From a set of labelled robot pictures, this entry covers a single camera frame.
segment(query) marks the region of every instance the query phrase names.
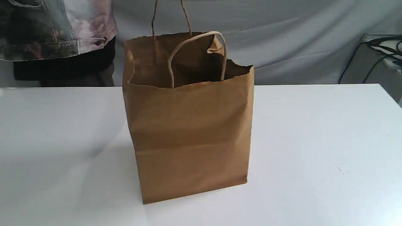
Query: brown paper bag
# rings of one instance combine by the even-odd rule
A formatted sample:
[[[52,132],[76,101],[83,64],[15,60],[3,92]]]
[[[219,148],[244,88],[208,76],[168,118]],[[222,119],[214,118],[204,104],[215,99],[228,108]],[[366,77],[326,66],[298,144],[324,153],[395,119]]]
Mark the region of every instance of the brown paper bag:
[[[125,43],[123,94],[144,204],[247,182],[254,68],[226,59],[219,32],[192,34]]]

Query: denim jacket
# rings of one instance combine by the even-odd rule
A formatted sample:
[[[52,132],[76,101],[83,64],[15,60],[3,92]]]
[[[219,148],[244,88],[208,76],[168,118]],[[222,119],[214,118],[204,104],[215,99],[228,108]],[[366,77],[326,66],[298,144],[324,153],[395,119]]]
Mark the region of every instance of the denim jacket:
[[[0,60],[65,58],[117,33],[112,0],[0,0]]]

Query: electrical cord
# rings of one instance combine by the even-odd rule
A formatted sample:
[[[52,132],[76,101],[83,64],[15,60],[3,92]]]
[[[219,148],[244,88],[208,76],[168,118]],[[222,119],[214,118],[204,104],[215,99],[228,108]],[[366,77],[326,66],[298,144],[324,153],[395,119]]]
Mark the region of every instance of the electrical cord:
[[[385,42],[385,41],[393,41],[393,40],[402,40],[402,35],[393,36],[393,37],[379,38],[379,39],[373,39],[373,40],[370,40],[370,41],[367,41],[367,42],[362,42],[362,43],[360,43],[360,44],[357,46],[357,48],[354,50],[354,52],[353,52],[353,54],[352,54],[352,57],[350,58],[348,64],[346,65],[345,69],[343,70],[343,72],[342,72],[342,74],[341,74],[341,76],[340,76],[340,78],[339,78],[338,84],[340,84],[340,83],[342,82],[343,76],[345,75],[347,69],[350,67],[350,65],[351,65],[351,63],[352,63],[352,61],[353,61],[353,59],[354,59],[355,56],[356,56],[357,51],[359,50],[359,48],[360,48],[363,44],[366,44],[370,49],[372,49],[372,50],[378,52],[379,54],[383,55],[383,57],[381,57],[381,58],[380,58],[377,62],[375,62],[374,65],[371,67],[369,73],[368,73],[368,74],[366,75],[366,77],[364,78],[363,83],[366,83],[367,79],[369,78],[370,74],[373,72],[373,70],[375,69],[375,67],[376,67],[382,60],[384,60],[385,58],[390,57],[390,58],[392,58],[392,59],[394,59],[394,60],[401,60],[400,58],[396,58],[395,56],[396,56],[396,55],[402,56],[402,51],[401,51],[400,48],[399,48],[399,46],[400,46],[400,44],[402,43],[402,41],[399,41],[399,42],[396,44],[396,50],[395,50],[395,49],[392,49],[392,48],[389,48],[389,47],[387,47],[387,46],[381,45],[381,43],[383,43],[383,42]],[[391,54],[385,53],[385,52],[383,52],[383,51],[380,50],[380,49],[375,49],[374,47],[382,48],[383,50],[386,50],[386,51],[391,52]]]
[[[366,75],[366,77],[364,78],[364,80],[363,80],[362,83],[363,83],[363,84],[366,83],[366,81],[367,81],[367,79],[369,78],[370,74],[374,71],[375,67],[376,67],[382,60],[384,60],[384,59],[387,58],[387,57],[393,56],[393,55],[395,55],[395,53],[385,55],[385,56],[381,57],[378,61],[376,61],[376,62],[374,63],[374,65],[371,67],[371,69],[369,70],[369,72],[367,73],[367,75]]]
[[[356,55],[357,51],[360,49],[360,47],[361,47],[363,44],[366,44],[366,43],[367,43],[367,42],[362,42],[362,43],[360,43],[360,44],[356,47],[356,49],[353,51],[352,57],[350,58],[348,64],[346,65],[345,70],[343,70],[343,72],[342,72],[342,74],[341,74],[341,76],[340,76],[340,78],[339,78],[338,84],[340,84],[340,83],[342,82],[342,78],[343,78],[343,76],[345,75],[346,71],[348,70],[349,66],[351,65],[353,59],[355,58],[355,55]]]
[[[397,51],[399,51],[399,52],[400,52],[400,50],[399,50],[399,45],[400,45],[401,43],[402,43],[402,41],[399,41],[398,44],[396,44],[396,49],[397,49]],[[387,58],[387,57],[393,57],[393,56],[395,56],[395,55],[400,55],[400,56],[402,56],[402,53],[387,54],[387,55],[383,56],[382,58],[380,58],[377,62],[375,62],[374,65],[372,66],[372,68],[371,68],[371,69],[369,70],[369,72],[367,73],[367,75],[366,75],[366,77],[364,78],[364,80],[363,80],[362,83],[363,83],[363,84],[366,83],[366,81],[367,81],[367,79],[369,78],[370,74],[373,72],[373,70],[375,69],[375,67],[376,67],[382,60],[384,60],[384,59]]]

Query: fabric backdrop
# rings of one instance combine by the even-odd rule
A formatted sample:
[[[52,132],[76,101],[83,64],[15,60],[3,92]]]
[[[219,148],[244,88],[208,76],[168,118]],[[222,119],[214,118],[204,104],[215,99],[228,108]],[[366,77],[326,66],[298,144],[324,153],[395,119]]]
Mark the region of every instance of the fabric backdrop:
[[[123,42],[152,34],[154,0],[113,3],[114,77],[121,85]],[[256,66],[257,84],[335,83],[364,33],[402,33],[401,0],[185,0],[185,6],[193,31],[222,32],[229,57]],[[155,30],[187,31],[180,0],[159,0]],[[15,84],[7,62],[0,62],[0,73],[8,73],[0,86]]]

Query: white tabletop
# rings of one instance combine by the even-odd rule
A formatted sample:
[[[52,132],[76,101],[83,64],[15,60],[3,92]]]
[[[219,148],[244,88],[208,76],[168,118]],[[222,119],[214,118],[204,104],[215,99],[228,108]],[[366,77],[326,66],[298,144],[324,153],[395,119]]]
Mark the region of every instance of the white tabletop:
[[[0,225],[401,226],[379,85],[257,86],[248,183],[143,205],[121,88],[0,90]]]

